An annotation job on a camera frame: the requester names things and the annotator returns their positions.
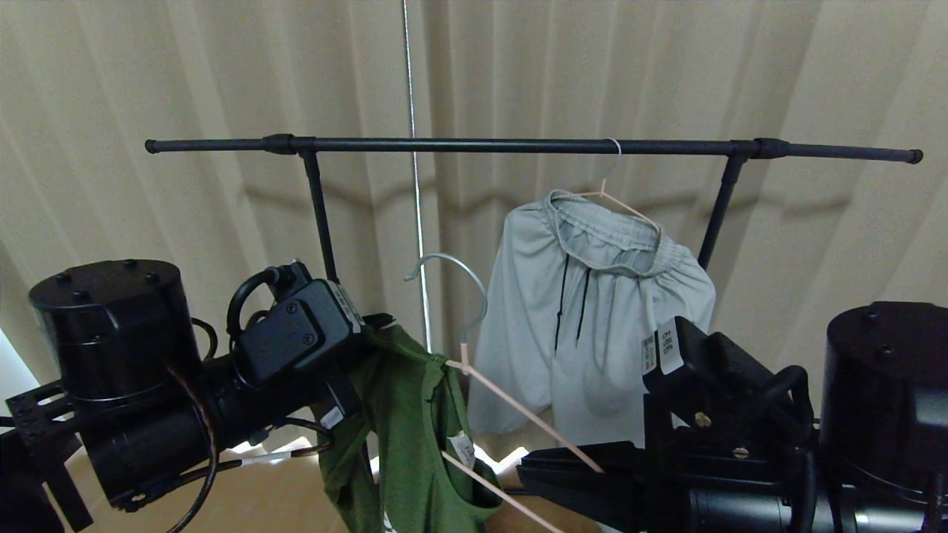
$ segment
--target drawstring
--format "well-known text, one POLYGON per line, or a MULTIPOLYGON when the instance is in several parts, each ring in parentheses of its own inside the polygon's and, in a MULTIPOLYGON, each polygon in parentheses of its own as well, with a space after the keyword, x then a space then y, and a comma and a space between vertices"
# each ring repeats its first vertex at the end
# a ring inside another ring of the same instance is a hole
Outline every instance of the drawstring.
POLYGON ((586 316, 586 294, 590 290, 591 268, 586 267, 586 283, 583 285, 583 306, 579 309, 579 327, 576 328, 576 345, 579 345, 579 332, 583 330, 583 317, 586 316))
POLYGON ((556 355, 556 349, 559 347, 559 322, 563 318, 563 294, 566 292, 566 270, 570 267, 570 256, 566 256, 566 262, 563 263, 563 282, 559 285, 559 310, 556 312, 556 336, 553 339, 553 355, 556 355))

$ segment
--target green tank top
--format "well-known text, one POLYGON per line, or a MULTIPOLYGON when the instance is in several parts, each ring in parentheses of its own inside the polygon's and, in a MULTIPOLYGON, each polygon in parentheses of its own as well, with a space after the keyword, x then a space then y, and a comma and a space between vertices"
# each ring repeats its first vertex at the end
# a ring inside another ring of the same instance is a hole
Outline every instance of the green tank top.
POLYGON ((333 428, 319 455, 325 491, 351 533, 481 532, 501 500, 441 456, 447 451, 494 485, 474 458, 458 371, 400 326, 369 333, 375 347, 349 374, 362 411, 333 428), (378 435, 378 486, 361 447, 378 435))

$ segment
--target black metal rod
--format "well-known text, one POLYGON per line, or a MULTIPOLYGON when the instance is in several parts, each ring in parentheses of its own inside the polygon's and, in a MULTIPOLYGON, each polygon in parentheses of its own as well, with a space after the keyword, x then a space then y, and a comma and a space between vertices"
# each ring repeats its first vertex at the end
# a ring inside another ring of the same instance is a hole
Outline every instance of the black metal rod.
POLYGON ((711 261, 711 254, 718 242, 720 227, 724 224, 727 206, 731 203, 731 194, 734 193, 734 186, 738 184, 740 169, 746 161, 746 156, 730 156, 727 158, 727 164, 724 165, 724 174, 720 177, 718 197, 715 198, 711 219, 708 220, 707 230, 704 231, 702 250, 698 253, 698 264, 704 269, 708 268, 708 263, 711 261))
POLYGON ((322 194, 322 182, 319 178, 319 160, 316 152, 300 152, 306 178, 309 180, 309 193, 313 196, 313 212, 316 214, 316 229, 319 232, 319 247, 322 248, 322 262, 326 266, 326 279, 339 282, 336 273, 336 258, 333 256, 333 241, 329 236, 329 218, 326 216, 326 200, 322 194))
MULTIPOLYGON (((755 140, 619 140, 623 154, 681 156, 841 157, 916 163, 921 150, 857 146, 791 144, 779 139, 755 140), (775 147, 777 151, 764 150, 775 147)), ((615 154, 609 139, 574 138, 316 138, 290 135, 269 138, 146 140, 159 152, 268 151, 280 154, 315 152, 459 152, 481 154, 615 154)))

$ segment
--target curtain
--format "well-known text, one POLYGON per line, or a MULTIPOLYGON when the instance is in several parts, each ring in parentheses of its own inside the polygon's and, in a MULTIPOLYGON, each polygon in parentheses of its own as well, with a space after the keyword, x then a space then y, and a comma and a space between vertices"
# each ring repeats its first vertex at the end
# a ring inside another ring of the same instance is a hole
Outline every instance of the curtain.
MULTIPOLYGON (((816 405, 833 316, 878 299, 948 304, 948 4, 411 0, 408 12, 420 137, 926 150, 917 166, 785 159, 741 175, 709 267, 712 325, 774 368, 803 364, 816 405)), ((171 261, 192 314, 218 331, 253 272, 298 257, 321 274, 298 158, 153 156, 142 143, 407 136, 402 15, 394 0, 0 4, 0 327, 32 374, 57 371, 27 291, 66 267, 171 261)), ((508 211, 553 187, 589 190, 612 164, 422 154, 416 213, 410 155, 319 159, 342 282, 361 312, 392 312, 418 339, 421 291, 402 277, 419 214, 425 251, 487 283, 508 211)), ((610 192, 697 253, 723 164, 628 156, 610 192)), ((454 266, 430 265, 433 348, 453 353, 478 295, 454 266)))

